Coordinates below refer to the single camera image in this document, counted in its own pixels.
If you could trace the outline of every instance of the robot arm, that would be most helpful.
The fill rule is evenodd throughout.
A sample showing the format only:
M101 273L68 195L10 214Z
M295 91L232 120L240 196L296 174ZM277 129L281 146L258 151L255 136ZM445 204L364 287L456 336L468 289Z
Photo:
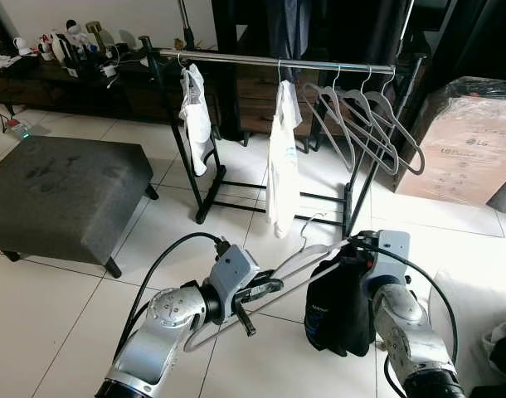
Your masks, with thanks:
M406 256L409 235L396 231L362 233L358 242ZM242 303L279 290L273 271L259 273L251 255L228 245L203 286L195 282L157 293L141 328L124 344L96 394L97 398L159 398L179 344L204 323L223 324L236 315L247 335L255 333ZM408 398L465 397L445 344L432 330L425 310L405 286L406 266L374 254L362 288L372 300L374 323L384 339L393 370Z

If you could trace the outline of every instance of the clothing rack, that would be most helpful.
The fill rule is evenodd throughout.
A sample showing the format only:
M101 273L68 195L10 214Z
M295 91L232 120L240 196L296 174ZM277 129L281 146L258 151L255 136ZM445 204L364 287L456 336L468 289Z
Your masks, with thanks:
M195 216L195 221L198 224L202 224L206 217L207 213L210 211L212 205L224 206L224 207L232 207L236 209L242 209L247 211L257 211L257 212L265 212L264 209L259 209L252 206L242 206L234 203L228 203L224 201L217 201L216 195L221 185L231 185L235 187L251 187L251 188L259 188L266 189L264 185L257 184L249 184L244 182L234 182L224 180L224 176L226 175L226 166L220 163L220 158L217 150L217 143L214 138L214 134L211 134L211 141L214 149L206 156L209 158L211 155L214 157L215 164L217 166L217 174L212 182L211 187L204 199L202 199L202 195L197 186L196 178L194 176L194 172L192 170L190 158L187 155L187 151L183 144L183 140L181 137L181 133L179 131L178 123L176 121L176 115L173 112L173 107L168 98L167 87L164 83L163 78L163 69L167 66L171 65L173 62L178 62L180 58L187 58L190 60L196 61L212 61L212 62L224 62L224 63L233 63L233 64L246 64L246 65L257 65L257 66L273 66L273 67L285 67L285 68L300 68L300 69L316 69L316 70L339 70L344 72L364 72L370 73L378 73L385 75L393 75L395 74L395 68L393 66L378 66L378 65L361 65L361 64L348 64L348 63L336 63L336 62L320 62L320 61L297 61L297 60L278 60L275 58L264 58L258 56L238 56L238 55L230 55L230 54L221 54L221 53L212 53L212 52L202 52L202 51L175 51L175 50L157 50L152 47L150 39L148 36L141 36L139 38L143 43L144 49L146 50L148 57L148 66L152 71L154 79L157 81L159 88L161 89L161 95L163 97L163 106L168 114L168 119L170 120L170 124L173 131L173 136L176 140L176 144L178 145L179 154L181 156L183 166L187 171L188 181L192 187L192 191L196 198L197 203L197 213ZM166 63L162 63L161 56L168 56L169 59ZM411 75L409 91L411 91L411 87L413 86L413 81L416 77L416 72L418 71L418 66L414 68L414 71ZM402 107L406 103L406 98L409 95L409 92L406 92L404 97L404 103L402 103ZM308 192L301 192L302 197L312 197L316 199L321 199L325 201L333 201L336 203L340 203L343 205L342 211L342 220L341 221L331 221L331 220L323 220L323 219L314 219L314 222L340 226L342 229L343 238L349 236L351 234L352 228L356 222L358 217L358 213L360 212L360 208L363 203L363 199L365 198L367 191L369 190L371 179L369 179L369 175L367 176L366 181L364 182L364 187L362 188L360 195L358 197L357 206L355 211L352 211L353 204L353 188L354 183L356 181L356 176L359 172L359 169L362 165L362 157L363 154L359 155L357 159L356 166L353 170L353 174L349 182L345 185L342 192L340 192L341 197L327 197L323 195L316 195ZM308 220L309 216L301 216L297 215L295 218L300 220Z

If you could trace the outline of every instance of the gray ottoman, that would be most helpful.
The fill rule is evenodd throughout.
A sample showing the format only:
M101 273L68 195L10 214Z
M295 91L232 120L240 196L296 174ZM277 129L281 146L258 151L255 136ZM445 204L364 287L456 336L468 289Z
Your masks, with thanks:
M0 162L0 250L120 269L111 253L141 197L157 199L140 145L30 137Z

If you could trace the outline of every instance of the ottoman leg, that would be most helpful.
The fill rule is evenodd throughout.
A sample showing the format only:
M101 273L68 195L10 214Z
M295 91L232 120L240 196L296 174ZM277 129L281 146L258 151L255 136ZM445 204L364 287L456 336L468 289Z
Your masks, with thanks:
M16 261L19 261L21 259L21 256L18 253L16 253L15 251L5 251L5 250L1 250L1 251L13 263L15 263Z
M153 189L152 184L148 184L146 187L146 195L153 201L157 201L159 199L159 195L156 193L155 189Z
M111 257L109 258L109 260L107 260L107 263L105 263L104 267L109 271L111 276L113 276L113 278L115 278L115 279L120 278L120 276L122 275L122 271L120 270L120 268L117 266L117 264L114 262L114 260Z

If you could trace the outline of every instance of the plastic wrap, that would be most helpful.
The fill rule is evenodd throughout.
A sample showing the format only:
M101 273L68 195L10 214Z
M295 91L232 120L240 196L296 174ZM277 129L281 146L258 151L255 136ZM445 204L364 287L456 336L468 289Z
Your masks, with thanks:
M506 80L454 80L429 95L412 133L426 169L405 172L397 192L484 205L506 183Z

